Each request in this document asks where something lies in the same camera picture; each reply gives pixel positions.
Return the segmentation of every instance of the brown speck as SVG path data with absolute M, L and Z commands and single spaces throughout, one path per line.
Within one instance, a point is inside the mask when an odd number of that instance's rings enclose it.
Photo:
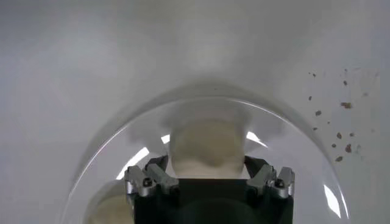
M 346 146 L 346 152 L 347 152 L 347 153 L 351 153 L 351 152 L 352 152 L 352 150 L 351 150 L 351 144 L 347 144 L 347 146 Z
M 344 107 L 345 109 L 351 109 L 352 108 L 352 104 L 351 103 L 340 103 L 340 106 Z
M 339 156 L 335 159 L 336 162 L 341 162 L 342 161 L 342 156 Z

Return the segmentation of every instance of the white background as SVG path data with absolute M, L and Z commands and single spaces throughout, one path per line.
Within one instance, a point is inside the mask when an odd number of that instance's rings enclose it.
M 0 222 L 58 223 L 80 166 L 134 111 L 174 89 L 230 86 L 343 156 L 352 223 L 389 223 L 389 11 L 385 0 L 1 1 Z

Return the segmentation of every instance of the transparent bowl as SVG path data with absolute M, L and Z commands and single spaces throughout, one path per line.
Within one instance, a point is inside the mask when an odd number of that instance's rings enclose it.
M 142 168 L 151 158 L 170 156 L 171 135 L 181 127 L 205 120 L 234 124 L 243 139 L 245 155 L 263 158 L 277 171 L 283 166 L 293 169 L 294 223 L 350 223 L 335 171 L 321 149 L 280 115 L 229 97 L 175 100 L 126 123 L 97 150 L 79 175 L 62 223 L 85 223 L 91 209 L 103 199 L 124 194 L 122 178 L 127 166 Z M 171 163 L 167 173 L 182 177 Z M 237 178 L 247 177 L 243 169 Z

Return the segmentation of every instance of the clear plastic dome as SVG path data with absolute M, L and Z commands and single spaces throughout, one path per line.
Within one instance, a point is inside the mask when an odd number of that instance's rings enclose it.
M 207 138 L 210 132 L 218 135 Z M 164 155 L 166 172 L 180 178 L 248 178 L 244 155 L 265 159 L 277 171 L 291 167 L 294 223 L 349 223 L 335 172 L 320 148 L 281 116 L 227 97 L 176 100 L 125 124 L 79 175 L 62 223 L 85 223 L 91 208 L 124 194 L 127 166 L 143 168 Z

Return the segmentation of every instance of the beige object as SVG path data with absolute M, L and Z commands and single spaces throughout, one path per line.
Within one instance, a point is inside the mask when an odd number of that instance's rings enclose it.
M 88 224 L 133 224 L 132 209 L 126 196 L 120 195 L 104 200 L 91 214 Z
M 175 131 L 172 166 L 178 177 L 238 178 L 244 167 L 243 138 L 224 121 L 200 121 Z

